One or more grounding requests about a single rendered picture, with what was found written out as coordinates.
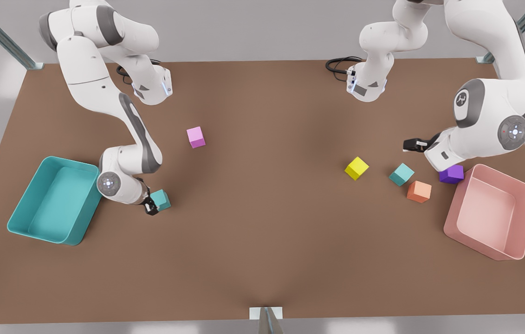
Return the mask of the pink cube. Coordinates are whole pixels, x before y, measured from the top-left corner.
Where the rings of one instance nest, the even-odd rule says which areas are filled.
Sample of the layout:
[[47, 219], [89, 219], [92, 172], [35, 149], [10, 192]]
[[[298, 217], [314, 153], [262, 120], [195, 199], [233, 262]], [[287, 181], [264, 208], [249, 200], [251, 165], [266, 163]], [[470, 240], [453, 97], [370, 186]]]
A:
[[190, 146], [192, 148], [198, 148], [201, 146], [205, 146], [206, 142], [204, 139], [203, 132], [201, 131], [201, 127], [198, 126], [198, 127], [187, 129], [187, 135], [188, 135]]

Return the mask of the teal blue cube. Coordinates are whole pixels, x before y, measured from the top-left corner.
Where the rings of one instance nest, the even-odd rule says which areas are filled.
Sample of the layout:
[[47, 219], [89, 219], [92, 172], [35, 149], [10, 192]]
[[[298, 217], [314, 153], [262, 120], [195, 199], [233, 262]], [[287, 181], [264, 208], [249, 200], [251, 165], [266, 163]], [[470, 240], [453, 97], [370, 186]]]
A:
[[409, 166], [401, 163], [389, 176], [389, 179], [392, 180], [397, 186], [402, 186], [405, 184], [413, 175], [413, 169]]
[[163, 189], [160, 189], [156, 192], [151, 192], [150, 198], [153, 200], [153, 203], [156, 206], [157, 211], [163, 211], [171, 207], [169, 197]]

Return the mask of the teal plastic bin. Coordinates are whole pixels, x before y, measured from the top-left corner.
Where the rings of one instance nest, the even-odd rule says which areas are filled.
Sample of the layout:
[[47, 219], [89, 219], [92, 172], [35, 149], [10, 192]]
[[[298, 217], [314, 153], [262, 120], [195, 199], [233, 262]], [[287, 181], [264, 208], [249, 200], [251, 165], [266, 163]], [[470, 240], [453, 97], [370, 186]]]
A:
[[38, 167], [7, 223], [11, 233], [55, 244], [81, 243], [102, 198], [97, 166], [56, 156]]

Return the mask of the pink plastic bin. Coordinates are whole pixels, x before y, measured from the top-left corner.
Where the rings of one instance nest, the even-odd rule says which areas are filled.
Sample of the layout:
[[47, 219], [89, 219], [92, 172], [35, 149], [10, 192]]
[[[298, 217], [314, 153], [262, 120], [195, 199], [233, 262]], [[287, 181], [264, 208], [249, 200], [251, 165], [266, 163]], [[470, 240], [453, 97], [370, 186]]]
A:
[[483, 164], [466, 171], [443, 232], [496, 261], [525, 256], [525, 182]]

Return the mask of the orange cube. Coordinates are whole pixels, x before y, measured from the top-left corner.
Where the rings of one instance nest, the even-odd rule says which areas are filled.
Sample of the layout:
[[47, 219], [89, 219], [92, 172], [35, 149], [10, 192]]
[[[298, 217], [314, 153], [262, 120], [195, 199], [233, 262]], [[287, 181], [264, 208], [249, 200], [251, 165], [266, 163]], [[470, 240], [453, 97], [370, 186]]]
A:
[[419, 180], [415, 180], [408, 187], [407, 199], [418, 203], [424, 203], [431, 197], [432, 186]]

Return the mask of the yellow cube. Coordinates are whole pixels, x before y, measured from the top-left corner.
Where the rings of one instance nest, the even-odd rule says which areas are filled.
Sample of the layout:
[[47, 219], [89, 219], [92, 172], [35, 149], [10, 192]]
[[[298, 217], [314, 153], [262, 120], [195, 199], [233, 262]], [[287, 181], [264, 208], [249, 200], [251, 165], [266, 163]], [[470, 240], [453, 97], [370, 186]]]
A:
[[360, 157], [356, 157], [345, 168], [345, 173], [353, 180], [357, 180], [369, 168], [369, 165]]

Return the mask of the purple cube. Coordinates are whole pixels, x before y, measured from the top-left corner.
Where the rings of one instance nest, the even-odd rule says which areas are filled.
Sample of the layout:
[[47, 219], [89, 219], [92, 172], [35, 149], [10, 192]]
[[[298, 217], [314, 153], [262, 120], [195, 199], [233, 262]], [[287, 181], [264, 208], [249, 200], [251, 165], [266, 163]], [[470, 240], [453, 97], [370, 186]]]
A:
[[464, 169], [462, 165], [453, 165], [439, 172], [439, 181], [448, 184], [457, 184], [464, 180]]

